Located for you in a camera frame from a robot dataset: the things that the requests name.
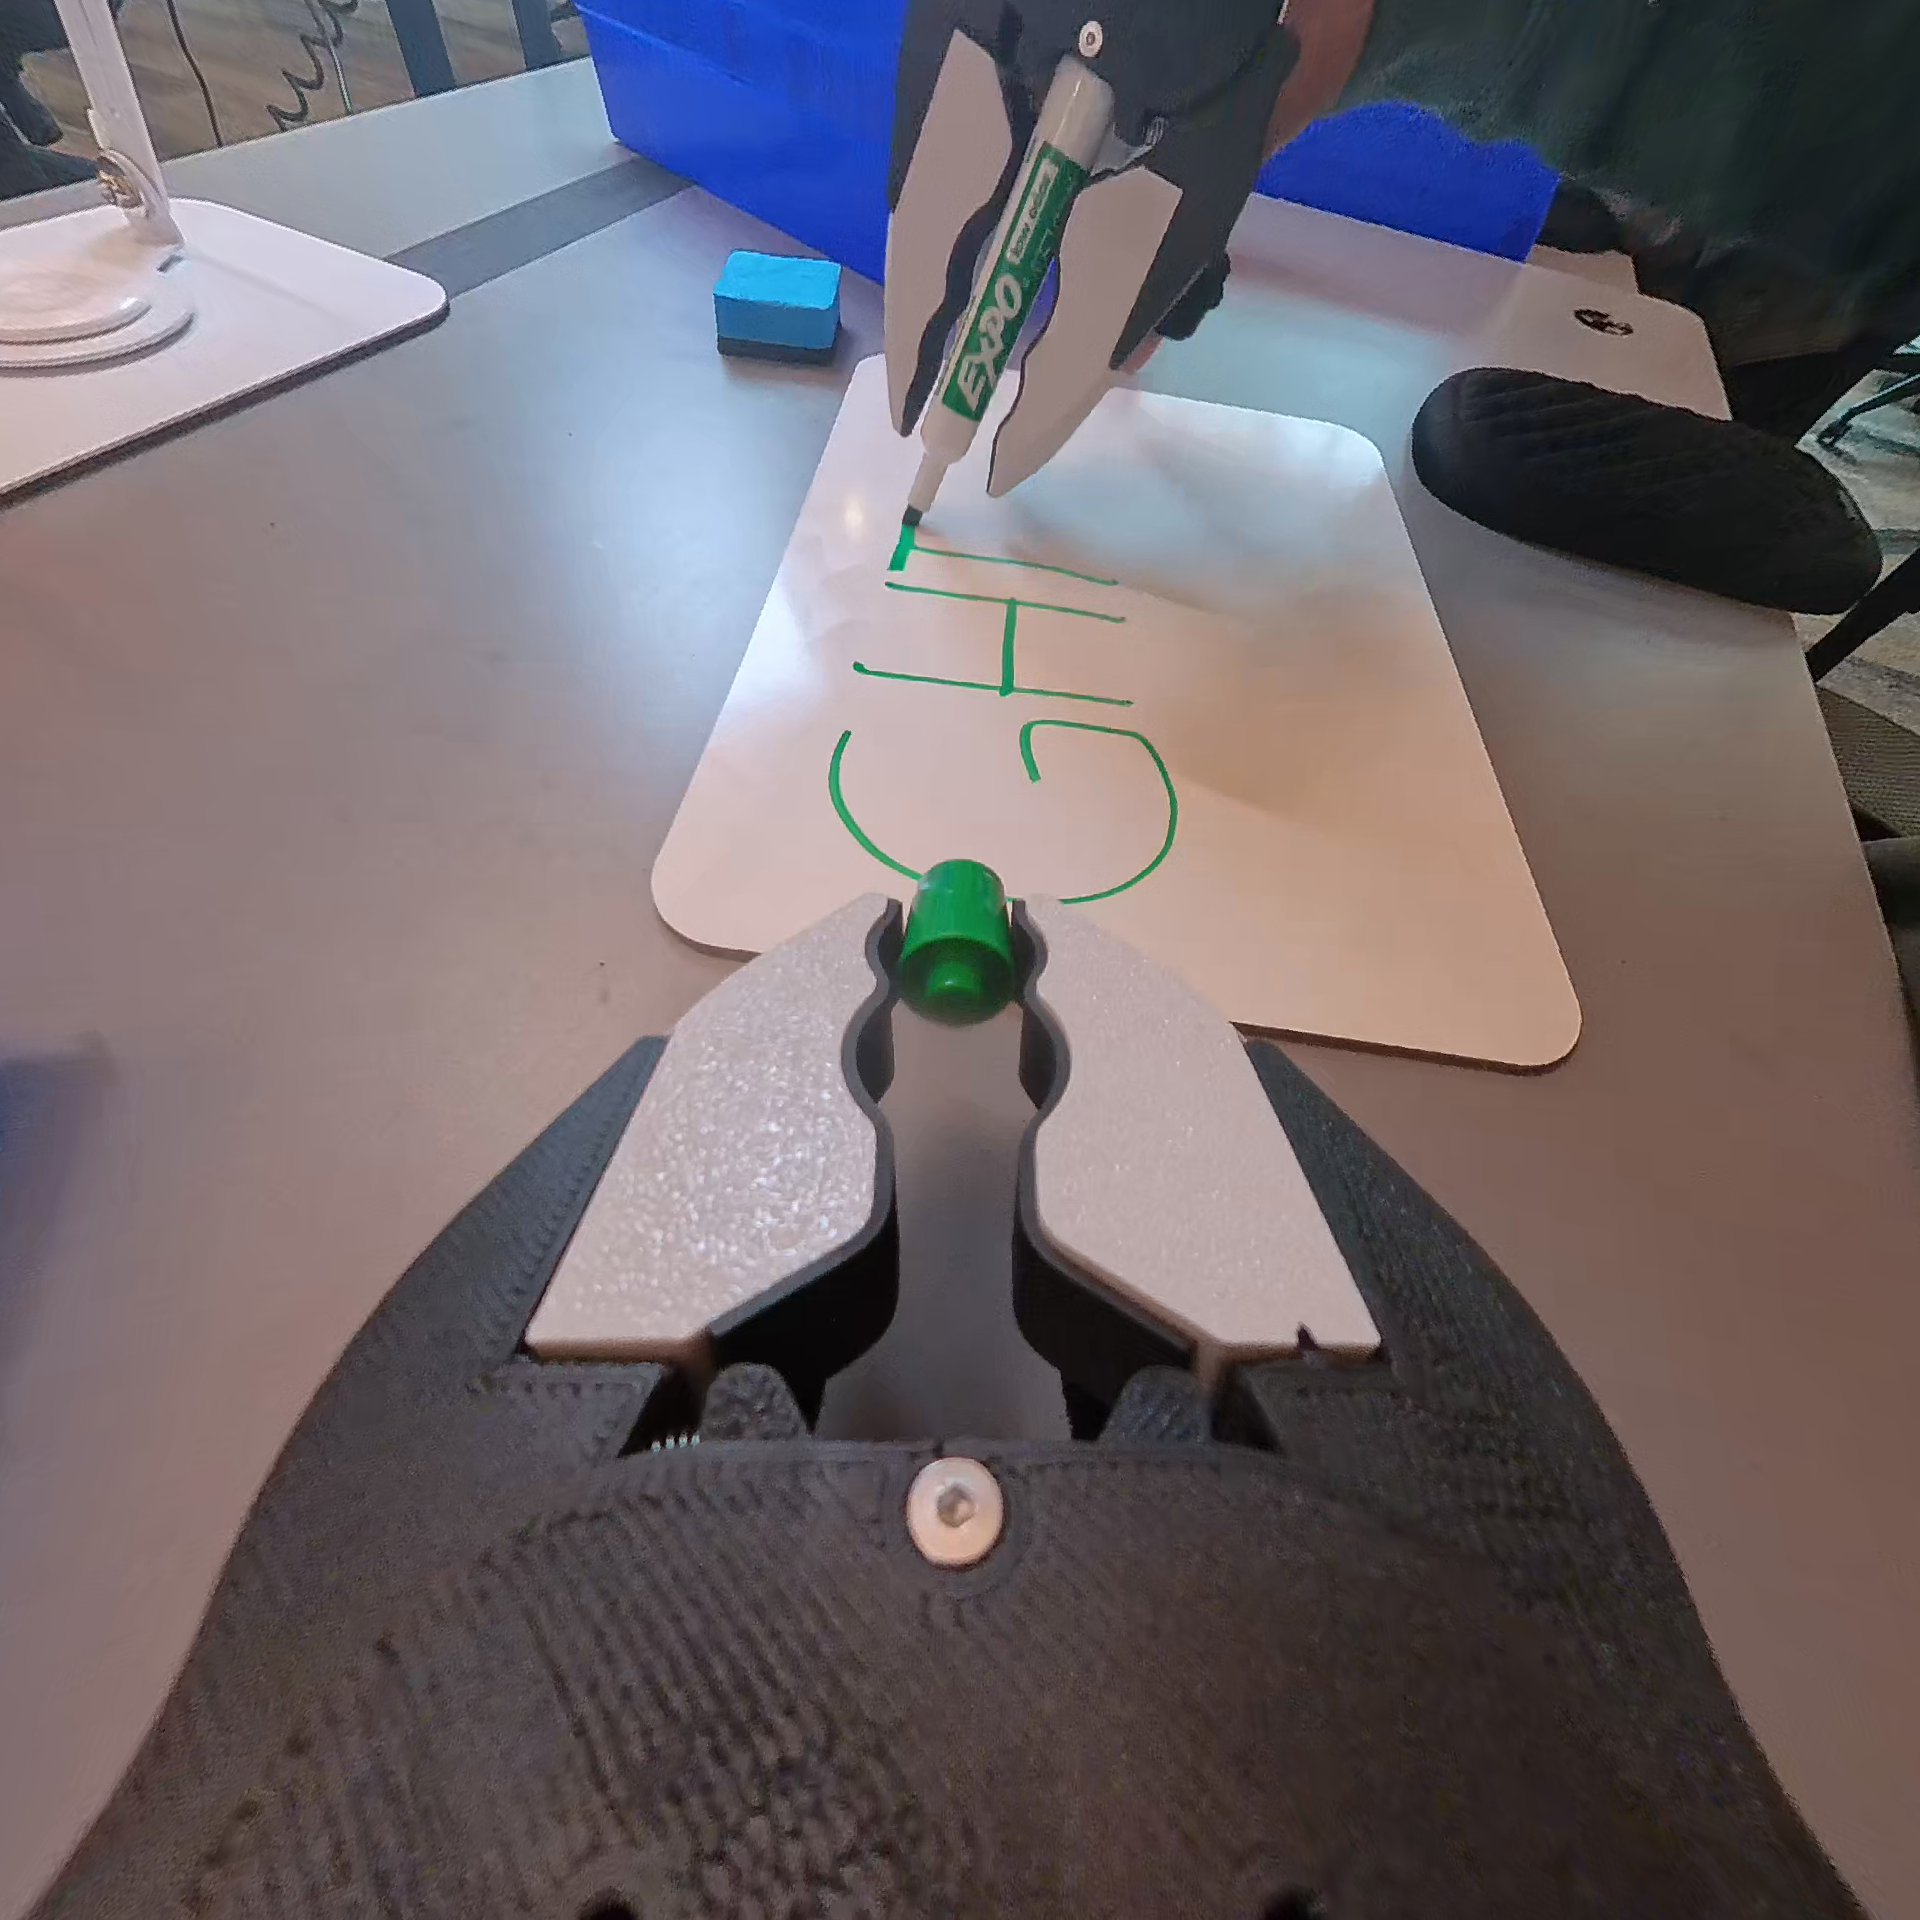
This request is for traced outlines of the blue whiteboard eraser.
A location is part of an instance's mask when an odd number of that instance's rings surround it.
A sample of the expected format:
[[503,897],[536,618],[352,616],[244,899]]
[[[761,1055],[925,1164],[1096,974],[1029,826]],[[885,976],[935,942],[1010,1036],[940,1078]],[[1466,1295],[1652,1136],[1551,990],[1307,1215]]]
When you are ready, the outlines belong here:
[[817,257],[737,249],[712,288],[724,356],[825,369],[842,336],[843,268]]

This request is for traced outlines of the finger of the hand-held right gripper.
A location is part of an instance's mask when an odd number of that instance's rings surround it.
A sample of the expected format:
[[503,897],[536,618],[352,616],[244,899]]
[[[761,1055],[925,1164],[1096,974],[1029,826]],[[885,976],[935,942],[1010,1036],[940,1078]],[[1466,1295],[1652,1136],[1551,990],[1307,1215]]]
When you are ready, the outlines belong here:
[[1059,249],[1047,323],[1021,361],[1019,388],[993,446],[993,495],[1008,497],[1047,466],[1090,417],[1137,345],[1129,327],[1145,300],[1153,332],[1184,298],[1195,270],[1153,294],[1161,249],[1184,193],[1145,156],[1098,177],[1074,202]]
[[882,356],[889,419],[901,439],[916,443],[919,466],[932,383],[1034,137],[1029,107],[1016,103],[1019,95],[987,40],[903,40]]

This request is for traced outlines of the blue plastic bin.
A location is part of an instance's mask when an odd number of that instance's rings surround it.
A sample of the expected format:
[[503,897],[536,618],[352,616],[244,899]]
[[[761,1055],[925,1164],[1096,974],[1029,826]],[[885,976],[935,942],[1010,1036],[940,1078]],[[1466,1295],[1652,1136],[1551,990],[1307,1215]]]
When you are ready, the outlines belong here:
[[1299,132],[1264,166],[1257,193],[1523,260],[1541,239],[1559,182],[1523,142],[1480,142],[1433,112],[1371,103]]
[[581,2],[620,144],[881,282],[905,2]]

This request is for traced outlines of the green marker cap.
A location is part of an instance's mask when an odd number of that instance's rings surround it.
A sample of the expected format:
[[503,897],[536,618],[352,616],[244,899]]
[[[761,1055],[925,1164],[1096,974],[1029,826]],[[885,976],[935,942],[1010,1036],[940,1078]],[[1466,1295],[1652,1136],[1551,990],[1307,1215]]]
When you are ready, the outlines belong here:
[[948,1027],[985,1025],[1013,1002],[1013,922],[994,868],[948,857],[923,874],[905,912],[897,988],[913,1012]]

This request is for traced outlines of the green dry-erase marker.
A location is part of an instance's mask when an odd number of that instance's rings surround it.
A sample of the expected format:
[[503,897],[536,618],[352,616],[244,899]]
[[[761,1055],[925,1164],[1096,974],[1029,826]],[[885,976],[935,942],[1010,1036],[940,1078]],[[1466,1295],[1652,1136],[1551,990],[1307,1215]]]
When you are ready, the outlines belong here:
[[932,383],[905,528],[921,527],[948,468],[970,452],[1112,135],[1113,87],[1084,55],[1066,55]]

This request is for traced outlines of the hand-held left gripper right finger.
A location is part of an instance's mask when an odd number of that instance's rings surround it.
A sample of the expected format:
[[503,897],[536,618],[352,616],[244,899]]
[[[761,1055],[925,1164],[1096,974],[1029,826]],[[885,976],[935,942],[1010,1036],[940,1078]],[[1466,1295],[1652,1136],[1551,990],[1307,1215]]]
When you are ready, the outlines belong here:
[[1016,1316],[1076,1387],[1153,1366],[1378,1355],[1380,1334],[1235,1025],[1081,911],[1026,956]]

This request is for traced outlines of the white whiteboard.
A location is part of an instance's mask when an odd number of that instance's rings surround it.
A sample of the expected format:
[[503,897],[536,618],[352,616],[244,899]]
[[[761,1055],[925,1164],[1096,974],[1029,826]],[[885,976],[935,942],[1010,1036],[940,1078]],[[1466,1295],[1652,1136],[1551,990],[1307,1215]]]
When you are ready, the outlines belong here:
[[970,857],[1259,1031],[1546,1070],[1581,1012],[1378,449],[1112,392],[915,531],[863,361],[653,866],[759,953]]

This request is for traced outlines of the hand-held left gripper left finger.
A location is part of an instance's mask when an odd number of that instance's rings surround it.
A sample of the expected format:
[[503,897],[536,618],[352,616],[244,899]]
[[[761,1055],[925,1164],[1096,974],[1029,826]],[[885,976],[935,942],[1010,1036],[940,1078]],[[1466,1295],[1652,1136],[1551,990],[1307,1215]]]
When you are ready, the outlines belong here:
[[665,1039],[525,1346],[540,1361],[845,1369],[899,1297],[891,966],[856,897],[739,968]]

